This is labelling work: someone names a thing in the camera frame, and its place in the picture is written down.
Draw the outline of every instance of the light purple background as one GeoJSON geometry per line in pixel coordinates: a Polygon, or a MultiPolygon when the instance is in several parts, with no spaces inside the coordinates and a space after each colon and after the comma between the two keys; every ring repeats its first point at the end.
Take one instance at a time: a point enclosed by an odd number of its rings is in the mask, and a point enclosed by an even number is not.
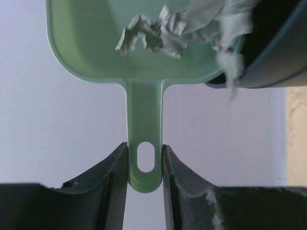
{"type": "MultiPolygon", "coordinates": [[[[60,187],[126,141],[125,94],[62,69],[48,46],[44,1],[0,1],[0,15],[0,182],[60,187]]],[[[240,90],[232,104],[227,93],[170,87],[164,143],[214,184],[285,184],[284,89],[240,90]]],[[[128,188],[124,229],[165,229],[162,187],[128,188]]]]}

